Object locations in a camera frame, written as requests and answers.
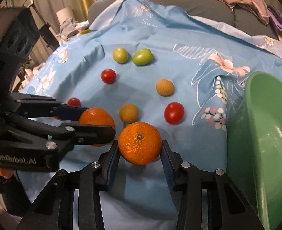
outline green oval fruit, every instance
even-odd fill
[[[154,59],[154,55],[148,48],[140,49],[132,58],[132,62],[137,66],[144,66]]]

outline metal screw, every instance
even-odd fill
[[[224,175],[224,171],[223,170],[216,170],[215,171],[217,175]]]
[[[58,176],[63,176],[63,175],[65,175],[65,174],[66,174],[65,170],[59,170],[59,171],[57,172],[57,175],[58,175]]]
[[[57,149],[57,144],[55,142],[53,142],[53,141],[47,141],[45,146],[49,150]]]
[[[183,163],[181,163],[181,166],[183,168],[188,168],[188,167],[190,167],[190,164],[188,162],[183,162]]]
[[[96,169],[96,168],[98,168],[100,166],[100,163],[99,162],[93,162],[93,163],[91,163],[91,167],[93,168],[93,169]]]
[[[73,131],[73,130],[75,130],[73,127],[70,127],[70,126],[66,126],[65,129],[66,129],[67,131]]]

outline green bowl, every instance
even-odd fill
[[[282,82],[255,72],[227,122],[227,174],[266,230],[282,221]]]

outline tomato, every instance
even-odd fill
[[[81,106],[81,102],[78,98],[70,98],[67,102],[67,105]]]
[[[178,124],[184,116],[184,107],[182,104],[172,102],[168,104],[164,111],[164,119],[169,124]]]
[[[100,77],[104,83],[112,84],[116,80],[116,73],[112,69],[106,69],[102,71]]]

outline human hand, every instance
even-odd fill
[[[13,170],[0,168],[0,176],[9,179],[13,175]]]

